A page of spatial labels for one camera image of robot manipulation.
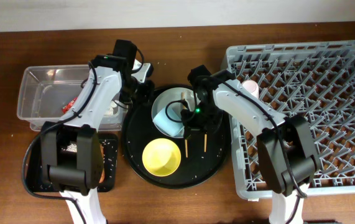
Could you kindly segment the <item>white tissue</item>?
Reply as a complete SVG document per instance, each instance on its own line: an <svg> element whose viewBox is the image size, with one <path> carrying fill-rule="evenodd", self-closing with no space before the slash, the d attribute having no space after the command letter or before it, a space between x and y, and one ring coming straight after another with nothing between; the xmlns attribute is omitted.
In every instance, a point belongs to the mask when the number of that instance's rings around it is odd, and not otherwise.
<svg viewBox="0 0 355 224"><path fill-rule="evenodd" d="M110 117L114 116L118 113L118 105L115 103L115 101L110 102L110 105L108 106L104 116Z"/></svg>

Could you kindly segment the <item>grey round plate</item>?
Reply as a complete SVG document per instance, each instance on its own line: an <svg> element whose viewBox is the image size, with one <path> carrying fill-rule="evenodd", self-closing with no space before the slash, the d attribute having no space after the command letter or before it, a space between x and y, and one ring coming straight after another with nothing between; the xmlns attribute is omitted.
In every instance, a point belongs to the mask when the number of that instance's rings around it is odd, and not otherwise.
<svg viewBox="0 0 355 224"><path fill-rule="evenodd" d="M193 91L189 88L185 87L174 87L174 88L167 88L165 91L161 92L159 96L156 97L156 99L153 102L152 105L152 111L151 111L151 117L152 121L155 115L163 108L166 108L167 105L172 102L172 101L177 101L181 100L181 93L185 92L185 99L188 104L188 109L190 111L194 111L195 109L195 101L194 101L194 95Z"/></svg>

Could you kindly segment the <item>red strawberry cake wrapper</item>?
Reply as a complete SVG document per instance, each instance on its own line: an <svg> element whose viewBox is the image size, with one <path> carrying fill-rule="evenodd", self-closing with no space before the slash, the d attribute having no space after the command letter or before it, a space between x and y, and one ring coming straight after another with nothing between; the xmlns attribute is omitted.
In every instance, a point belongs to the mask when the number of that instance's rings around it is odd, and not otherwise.
<svg viewBox="0 0 355 224"><path fill-rule="evenodd" d="M65 114L68 110L70 110L73 107L73 105L75 104L76 99L77 99L77 97L75 97L69 103L67 103L65 106L62 107L63 114Z"/></svg>

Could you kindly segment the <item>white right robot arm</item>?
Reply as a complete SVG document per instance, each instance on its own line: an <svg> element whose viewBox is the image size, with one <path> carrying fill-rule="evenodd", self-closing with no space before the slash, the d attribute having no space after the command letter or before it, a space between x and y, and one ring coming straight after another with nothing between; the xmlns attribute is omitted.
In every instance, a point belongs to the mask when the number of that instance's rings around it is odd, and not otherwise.
<svg viewBox="0 0 355 224"><path fill-rule="evenodd" d="M303 223L306 191L321 168L309 122L267 106L228 70L212 74L200 65L187 79L195 107L181 112L184 139L217 129L223 113L236 118L256 139L260 173L272 191L269 223Z"/></svg>

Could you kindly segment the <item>light blue plastic cup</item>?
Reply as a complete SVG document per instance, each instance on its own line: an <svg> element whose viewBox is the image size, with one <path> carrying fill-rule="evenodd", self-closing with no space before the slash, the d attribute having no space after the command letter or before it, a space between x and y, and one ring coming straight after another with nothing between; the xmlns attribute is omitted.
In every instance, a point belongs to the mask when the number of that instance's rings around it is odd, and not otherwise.
<svg viewBox="0 0 355 224"><path fill-rule="evenodd" d="M172 138L183 137L183 123L181 117L169 106L168 109L161 109L153 118L153 123L163 132Z"/></svg>

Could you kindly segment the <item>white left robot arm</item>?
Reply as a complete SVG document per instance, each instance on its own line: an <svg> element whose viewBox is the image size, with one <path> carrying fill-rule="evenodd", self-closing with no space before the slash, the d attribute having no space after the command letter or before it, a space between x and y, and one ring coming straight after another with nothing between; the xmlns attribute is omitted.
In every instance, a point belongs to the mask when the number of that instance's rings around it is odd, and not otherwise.
<svg viewBox="0 0 355 224"><path fill-rule="evenodd" d="M151 70L135 65L140 50L118 39L110 54L89 61L85 86L58 122L45 122L40 132L43 179L60 192L75 223L106 223L98 198L104 158L98 129L112 100L128 105L148 99L145 80Z"/></svg>

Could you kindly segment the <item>pink plastic cup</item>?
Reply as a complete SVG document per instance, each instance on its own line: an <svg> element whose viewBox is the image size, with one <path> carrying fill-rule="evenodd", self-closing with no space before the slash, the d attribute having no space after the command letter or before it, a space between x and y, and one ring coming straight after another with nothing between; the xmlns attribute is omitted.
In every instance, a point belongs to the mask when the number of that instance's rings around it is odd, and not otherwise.
<svg viewBox="0 0 355 224"><path fill-rule="evenodd" d="M255 98L259 98L259 86L253 80L245 80L242 82L242 86Z"/></svg>

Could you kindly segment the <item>wooden chopstick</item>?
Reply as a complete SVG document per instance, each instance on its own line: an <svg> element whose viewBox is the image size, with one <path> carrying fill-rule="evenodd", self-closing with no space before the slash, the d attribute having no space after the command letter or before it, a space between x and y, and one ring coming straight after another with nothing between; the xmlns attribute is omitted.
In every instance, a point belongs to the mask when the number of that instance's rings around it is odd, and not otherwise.
<svg viewBox="0 0 355 224"><path fill-rule="evenodd" d="M186 95L185 92L181 93L181 100L183 101L183 103L182 103L183 110L187 109L187 106L185 105L185 103L186 103L185 95ZM184 142L185 142L185 157L188 158L188 141L187 141L187 139L185 139Z"/></svg>
<svg viewBox="0 0 355 224"><path fill-rule="evenodd" d="M204 133L204 152L207 152L207 133Z"/></svg>

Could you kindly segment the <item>yellow bowl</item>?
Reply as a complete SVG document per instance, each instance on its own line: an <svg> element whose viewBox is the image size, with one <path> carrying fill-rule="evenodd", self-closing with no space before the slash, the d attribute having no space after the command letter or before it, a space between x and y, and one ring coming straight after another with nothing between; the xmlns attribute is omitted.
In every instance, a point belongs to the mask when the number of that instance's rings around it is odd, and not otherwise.
<svg viewBox="0 0 355 224"><path fill-rule="evenodd" d="M181 163L180 148L166 138L154 139L146 145L142 153L142 163L146 171L157 177L173 174Z"/></svg>

